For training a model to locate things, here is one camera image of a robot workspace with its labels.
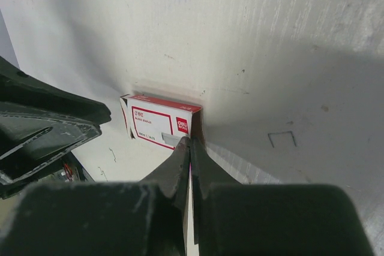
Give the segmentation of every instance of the red and white box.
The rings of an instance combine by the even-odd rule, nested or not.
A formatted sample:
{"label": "red and white box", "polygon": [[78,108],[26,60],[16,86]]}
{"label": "red and white box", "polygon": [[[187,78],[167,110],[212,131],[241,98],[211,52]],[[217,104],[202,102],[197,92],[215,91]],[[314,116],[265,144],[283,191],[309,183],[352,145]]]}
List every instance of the red and white box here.
{"label": "red and white box", "polygon": [[201,106],[144,95],[120,97],[131,138],[174,149],[181,137],[196,136],[205,145]]}

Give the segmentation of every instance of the box label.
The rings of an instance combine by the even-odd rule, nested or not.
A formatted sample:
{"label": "box label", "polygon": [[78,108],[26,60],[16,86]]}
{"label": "box label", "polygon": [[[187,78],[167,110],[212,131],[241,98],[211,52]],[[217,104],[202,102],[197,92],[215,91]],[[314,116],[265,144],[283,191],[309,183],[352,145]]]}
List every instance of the box label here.
{"label": "box label", "polygon": [[183,132],[183,133],[187,133],[188,134],[188,123],[187,123],[187,120],[185,120],[183,118],[180,118],[180,117],[176,117],[176,121],[178,123],[178,130]]}
{"label": "box label", "polygon": [[171,116],[132,106],[134,129],[139,138],[173,149],[165,143],[161,132],[173,135]]}

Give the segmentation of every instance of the deli logo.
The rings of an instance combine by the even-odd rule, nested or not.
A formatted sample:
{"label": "deli logo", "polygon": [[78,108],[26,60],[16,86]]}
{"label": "deli logo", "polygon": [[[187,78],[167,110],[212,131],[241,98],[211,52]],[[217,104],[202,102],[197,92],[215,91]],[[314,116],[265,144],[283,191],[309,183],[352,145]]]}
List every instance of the deli logo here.
{"label": "deli logo", "polygon": [[183,118],[176,117],[178,123],[178,130],[188,134],[188,124],[187,121]]}

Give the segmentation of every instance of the box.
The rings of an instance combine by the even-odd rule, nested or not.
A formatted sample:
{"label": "box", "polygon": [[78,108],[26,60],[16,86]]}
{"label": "box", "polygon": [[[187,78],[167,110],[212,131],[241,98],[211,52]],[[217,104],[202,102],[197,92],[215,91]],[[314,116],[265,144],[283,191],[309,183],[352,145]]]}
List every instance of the box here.
{"label": "box", "polygon": [[205,146],[202,107],[144,95],[120,97],[125,126],[132,139],[174,149],[183,136]]}

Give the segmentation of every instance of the red border line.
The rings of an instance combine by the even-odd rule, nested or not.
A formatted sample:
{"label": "red border line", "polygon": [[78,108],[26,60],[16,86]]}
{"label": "red border line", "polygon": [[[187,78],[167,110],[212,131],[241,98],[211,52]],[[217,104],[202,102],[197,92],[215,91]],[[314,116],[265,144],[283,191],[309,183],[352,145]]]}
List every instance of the red border line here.
{"label": "red border line", "polygon": [[162,147],[169,148],[169,149],[171,149],[171,150],[175,150],[174,147],[169,147],[169,146],[166,146],[166,145],[164,145],[164,144],[161,144],[161,143],[158,143],[158,142],[155,142],[155,141],[152,141],[152,140],[150,140],[150,139],[147,139],[147,138],[144,138],[144,137],[140,136],[139,133],[137,132],[137,129],[136,129],[136,123],[135,123],[135,121],[134,121],[134,113],[133,113],[133,109],[137,109],[137,110],[141,110],[141,111],[144,111],[144,112],[153,113],[153,114],[157,114],[157,115],[161,115],[161,116],[168,117],[168,118],[169,118],[169,125],[170,125],[170,133],[171,133],[171,135],[173,135],[172,121],[171,121],[171,117],[170,117],[170,115],[167,115],[167,114],[164,114],[164,113],[160,113],[160,112],[156,112],[156,111],[152,111],[152,110],[143,109],[143,108],[136,107],[136,106],[132,106],[132,119],[133,119],[133,125],[134,125],[134,129],[135,129],[135,131],[136,131],[136,135],[138,136],[138,138],[147,140],[147,141],[149,141],[149,142],[155,143],[155,144],[160,145],[160,146],[162,146]]}

